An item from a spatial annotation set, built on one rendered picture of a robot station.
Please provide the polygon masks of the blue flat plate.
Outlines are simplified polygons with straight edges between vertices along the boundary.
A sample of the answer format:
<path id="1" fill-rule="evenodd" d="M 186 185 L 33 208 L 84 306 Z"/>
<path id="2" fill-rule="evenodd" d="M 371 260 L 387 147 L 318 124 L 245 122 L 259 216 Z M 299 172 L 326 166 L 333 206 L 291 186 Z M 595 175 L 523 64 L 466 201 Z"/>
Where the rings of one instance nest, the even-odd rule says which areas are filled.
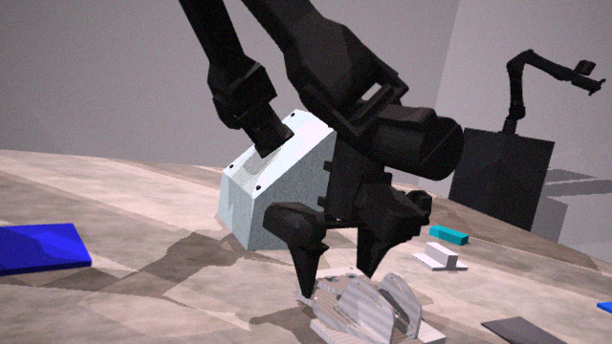
<path id="1" fill-rule="evenodd" d="M 74 223 L 0 227 L 0 276 L 91 264 Z"/>
<path id="2" fill-rule="evenodd" d="M 597 308 L 602 309 L 606 312 L 610 312 L 612 314 L 612 302 L 609 303 L 597 303 Z"/>

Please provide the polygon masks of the teal rectangular block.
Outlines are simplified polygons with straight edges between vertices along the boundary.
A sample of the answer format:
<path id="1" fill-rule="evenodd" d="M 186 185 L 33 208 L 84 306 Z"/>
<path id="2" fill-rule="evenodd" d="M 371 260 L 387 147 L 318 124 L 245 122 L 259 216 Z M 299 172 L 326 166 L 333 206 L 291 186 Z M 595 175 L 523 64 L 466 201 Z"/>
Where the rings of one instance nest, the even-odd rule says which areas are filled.
<path id="1" fill-rule="evenodd" d="M 466 244 L 469 235 L 442 226 L 431 226 L 429 234 L 435 238 L 448 241 L 458 246 Z"/>

